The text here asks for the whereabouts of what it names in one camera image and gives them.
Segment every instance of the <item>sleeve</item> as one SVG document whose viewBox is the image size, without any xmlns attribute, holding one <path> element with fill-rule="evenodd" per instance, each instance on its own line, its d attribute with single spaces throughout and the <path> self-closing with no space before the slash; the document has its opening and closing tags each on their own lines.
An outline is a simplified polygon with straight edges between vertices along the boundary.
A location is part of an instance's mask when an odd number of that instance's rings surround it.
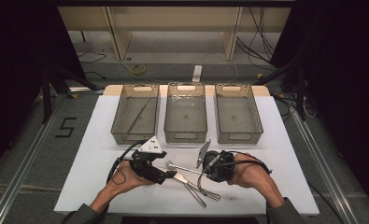
<svg viewBox="0 0 369 224">
<path fill-rule="evenodd" d="M 284 198 L 285 202 L 276 208 L 266 208 L 268 216 L 274 224 L 304 224 L 298 211 L 292 205 L 290 199 Z"/>
<path fill-rule="evenodd" d="M 84 203 L 77 212 L 68 214 L 62 224 L 97 224 L 103 220 L 107 209 L 99 214 Z"/>
</svg>

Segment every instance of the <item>table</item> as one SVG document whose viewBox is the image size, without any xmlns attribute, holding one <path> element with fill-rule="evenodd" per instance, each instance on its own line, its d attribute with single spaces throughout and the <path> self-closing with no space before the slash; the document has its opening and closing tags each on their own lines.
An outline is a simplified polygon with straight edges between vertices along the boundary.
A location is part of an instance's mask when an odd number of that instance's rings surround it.
<svg viewBox="0 0 369 224">
<path fill-rule="evenodd" d="M 213 102 L 214 86 L 206 86 L 207 138 L 210 149 L 227 149 L 217 144 Z M 164 166 L 171 160 L 177 165 L 194 169 L 198 150 L 202 144 L 170 145 L 163 136 L 166 104 L 166 86 L 160 86 L 161 104 L 157 138 L 167 152 L 165 158 L 154 161 L 154 166 Z M 282 194 L 291 199 L 299 213 L 314 216 L 319 213 L 314 198 L 306 184 L 304 174 L 293 151 L 273 97 L 265 87 L 254 91 L 264 133 L 257 145 L 231 146 L 229 149 L 250 152 L 264 161 L 276 180 Z M 55 212 L 68 213 L 83 203 L 91 203 L 97 192 L 105 185 L 106 176 L 113 161 L 126 147 L 118 146 L 110 133 L 112 121 L 119 102 L 120 86 L 109 86 L 100 96 L 93 110 L 88 128 L 83 136 L 78 154 L 64 183 L 64 188 L 54 208 Z M 197 175 L 181 171 L 190 181 Z M 185 187 L 174 179 L 166 179 L 162 185 L 134 189 L 114 199 L 109 213 L 120 216 L 159 217 L 256 217 L 265 215 L 265 200 L 255 189 L 242 189 L 215 183 L 206 178 L 202 186 L 221 195 L 219 201 L 203 197 L 207 208 L 201 207 Z"/>
</svg>

